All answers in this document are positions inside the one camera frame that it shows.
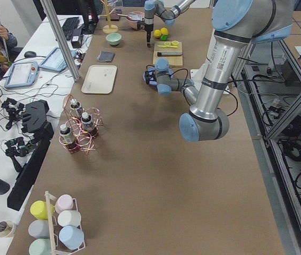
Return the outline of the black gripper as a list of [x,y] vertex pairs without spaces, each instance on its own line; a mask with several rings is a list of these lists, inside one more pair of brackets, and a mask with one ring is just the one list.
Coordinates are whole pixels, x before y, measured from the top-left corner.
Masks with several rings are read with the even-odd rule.
[[137,23],[138,30],[145,30],[147,32],[147,44],[151,41],[151,32],[153,31],[153,24],[146,24],[144,22]]

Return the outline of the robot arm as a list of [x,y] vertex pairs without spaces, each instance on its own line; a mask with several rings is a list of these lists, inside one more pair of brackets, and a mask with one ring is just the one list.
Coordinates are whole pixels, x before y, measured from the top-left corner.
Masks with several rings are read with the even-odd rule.
[[174,5],[171,9],[167,10],[164,7],[163,1],[145,1],[144,3],[144,18],[139,23],[143,26],[147,32],[147,47],[151,47],[151,33],[154,26],[154,17],[160,17],[166,25],[172,25],[175,19],[184,13],[190,5],[194,3],[194,0],[180,1]]
[[190,108],[179,119],[182,137],[190,142],[217,140],[229,130],[229,119],[218,107],[238,56],[249,43],[277,41],[291,33],[294,1],[217,1],[212,12],[216,43],[200,89],[189,79],[169,74],[169,63],[156,61],[158,93],[180,91]]

